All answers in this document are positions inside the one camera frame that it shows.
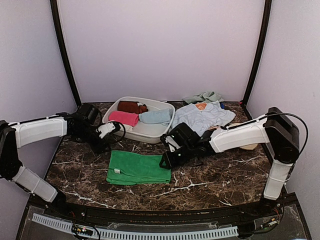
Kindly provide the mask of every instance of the pink towel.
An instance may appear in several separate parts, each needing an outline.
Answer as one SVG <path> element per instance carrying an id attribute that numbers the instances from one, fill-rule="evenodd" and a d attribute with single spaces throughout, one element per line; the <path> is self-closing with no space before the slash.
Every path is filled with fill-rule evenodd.
<path id="1" fill-rule="evenodd" d="M 134 127 L 139 121 L 139 115 L 125 111 L 113 111 L 109 115 L 109 121 L 117 121 Z"/>

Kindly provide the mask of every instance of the green-gray cloth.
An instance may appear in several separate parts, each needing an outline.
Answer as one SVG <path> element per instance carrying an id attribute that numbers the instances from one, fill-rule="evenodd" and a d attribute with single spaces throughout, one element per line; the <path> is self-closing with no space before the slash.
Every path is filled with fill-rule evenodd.
<path id="1" fill-rule="evenodd" d="M 212 103 L 215 101 L 223 102 L 224 99 L 221 95 L 214 91 L 204 91 L 196 96 L 187 96 L 182 98 L 187 104 L 195 104 L 195 103 Z"/>

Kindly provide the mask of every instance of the black frame pole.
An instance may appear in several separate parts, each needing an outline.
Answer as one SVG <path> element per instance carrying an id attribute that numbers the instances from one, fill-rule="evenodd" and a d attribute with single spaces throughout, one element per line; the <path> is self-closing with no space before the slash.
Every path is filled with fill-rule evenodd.
<path id="1" fill-rule="evenodd" d="M 272 0 L 265 0 L 259 40 L 258 40 L 258 44 L 256 47 L 255 56 L 254 56 L 253 65 L 252 65 L 250 77 L 248 80 L 248 84 L 245 89 L 243 100 L 241 101 L 242 105 L 244 107 L 248 104 L 250 94 L 251 94 L 252 89 L 255 84 L 262 52 L 263 52 L 264 45 L 265 45 L 268 23 L 269 23 L 269 18 L 270 18 L 270 13 L 271 13 L 271 5 L 272 5 Z"/>
<path id="2" fill-rule="evenodd" d="M 51 5 L 51 12 L 52 12 L 52 18 L 53 18 L 53 23 L 54 23 L 54 28 L 55 28 L 56 39 L 58 41 L 58 45 L 60 48 L 60 54 L 62 57 L 65 73 L 66 73 L 66 76 L 69 81 L 69 85 L 70 85 L 70 88 L 72 91 L 74 101 L 75 101 L 76 105 L 79 107 L 79 106 L 81 106 L 82 102 L 81 102 L 80 95 L 79 95 L 79 92 L 78 92 L 78 89 L 76 86 L 74 75 L 72 74 L 72 70 L 71 70 L 71 66 L 70 66 L 70 62 L 69 62 L 69 58 L 68 58 L 68 54 L 67 54 L 64 35 L 62 32 L 62 28 L 61 28 L 57 0 L 50 0 L 50 5 Z"/>

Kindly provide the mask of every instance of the white plastic tub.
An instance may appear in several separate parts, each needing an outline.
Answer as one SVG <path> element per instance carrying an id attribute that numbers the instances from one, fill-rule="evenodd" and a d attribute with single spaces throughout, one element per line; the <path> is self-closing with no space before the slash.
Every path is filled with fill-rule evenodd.
<path id="1" fill-rule="evenodd" d="M 159 143 L 160 137 L 163 134 L 166 134 L 174 120 L 175 116 L 175 107 L 172 106 L 171 104 L 167 102 L 162 102 L 162 101 L 156 101 L 156 100 L 151 100 L 151 99 L 145 99 L 145 98 L 140 98 L 140 97 L 133 97 L 133 96 L 125 96 L 120 99 L 118 99 L 106 112 L 106 114 L 102 118 L 102 122 L 106 123 L 109 121 L 109 115 L 113 111 L 118 110 L 118 103 L 120 101 L 134 101 L 134 102 L 140 102 L 142 104 L 145 104 L 148 108 L 149 111 L 158 111 L 158 110 L 163 110 L 163 109 L 173 109 L 173 114 L 171 121 L 168 126 L 164 126 L 161 123 L 157 124 L 145 124 L 141 121 L 138 122 L 136 126 L 133 127 L 133 131 L 126 131 L 125 133 L 125 138 L 127 139 L 132 139 L 136 140 L 139 142 L 145 142 L 149 144 L 157 144 Z M 118 136 L 123 135 L 123 131 L 120 130 L 115 133 Z"/>

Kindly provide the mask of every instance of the brown marble surface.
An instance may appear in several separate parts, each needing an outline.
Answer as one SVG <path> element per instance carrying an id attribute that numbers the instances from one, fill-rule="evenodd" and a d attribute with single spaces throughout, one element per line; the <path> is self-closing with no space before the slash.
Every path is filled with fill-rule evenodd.
<path id="1" fill-rule="evenodd" d="M 172 102 L 177 108 L 182 102 Z M 95 104 L 104 114 L 111 103 Z M 247 120 L 238 103 L 226 103 L 236 113 L 233 123 Z M 113 150 L 161 155 L 167 148 L 123 139 Z M 197 210 L 258 201 L 268 178 L 270 164 L 261 146 L 252 151 L 231 149 L 172 170 L 167 184 L 112 185 L 106 181 L 110 153 L 94 154 L 87 143 L 65 137 L 46 180 L 62 190 L 70 203 L 122 210 Z"/>

